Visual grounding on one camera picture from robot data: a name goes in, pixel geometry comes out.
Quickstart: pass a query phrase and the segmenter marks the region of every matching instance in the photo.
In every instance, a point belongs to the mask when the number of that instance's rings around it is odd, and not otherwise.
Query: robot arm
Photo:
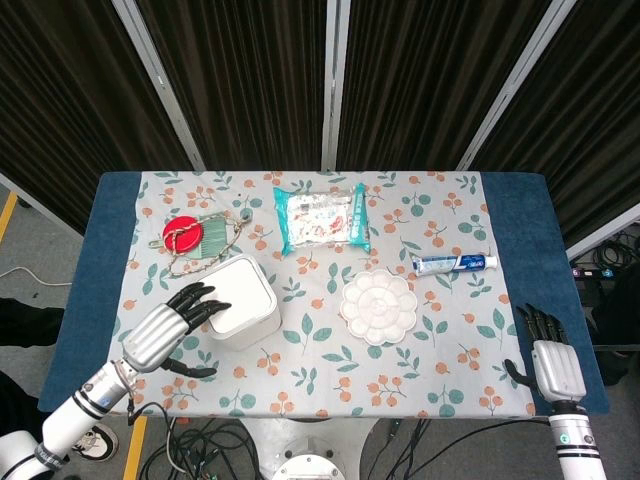
[[[533,340],[536,378],[519,374],[511,360],[505,360],[507,372],[516,382],[538,390],[551,404],[549,423],[564,478],[606,480],[589,417],[578,405],[587,391],[576,351],[555,317],[527,307],[528,312],[519,307],[518,311]]]
[[[62,468],[75,442],[131,393],[140,372],[161,367],[200,378],[213,375],[215,369],[189,369],[168,358],[185,335],[231,306],[216,300],[193,306],[213,290],[193,283],[149,312],[123,342],[122,358],[103,365],[47,418],[42,426],[42,443],[36,444],[25,431],[0,438],[0,479],[35,479]]]

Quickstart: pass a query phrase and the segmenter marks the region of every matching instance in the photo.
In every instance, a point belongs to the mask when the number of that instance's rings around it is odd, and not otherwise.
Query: sneaker
[[[118,451],[118,437],[109,427],[98,423],[71,450],[87,460],[105,462]]]

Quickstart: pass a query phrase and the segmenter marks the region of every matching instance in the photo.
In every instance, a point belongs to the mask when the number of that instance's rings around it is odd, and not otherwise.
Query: toothpaste tube
[[[413,260],[416,275],[435,275],[449,272],[477,272],[485,268],[496,268],[498,259],[484,255],[460,255],[449,257],[424,257]]]

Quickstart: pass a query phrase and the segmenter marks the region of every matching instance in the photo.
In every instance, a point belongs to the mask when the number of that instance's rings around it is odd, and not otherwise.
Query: red lid
[[[185,253],[189,250],[193,250],[202,240],[204,236],[204,229],[202,225],[197,223],[198,221],[189,216],[176,217],[171,220],[164,227],[162,231],[162,238],[164,238],[164,245],[168,250],[173,250],[173,235],[172,233],[179,228],[189,228],[189,230],[176,235],[176,253]]]

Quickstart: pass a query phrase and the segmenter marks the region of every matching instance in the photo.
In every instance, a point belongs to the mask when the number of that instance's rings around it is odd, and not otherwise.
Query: toothpaste cap
[[[484,257],[484,268],[498,268],[498,257]]]

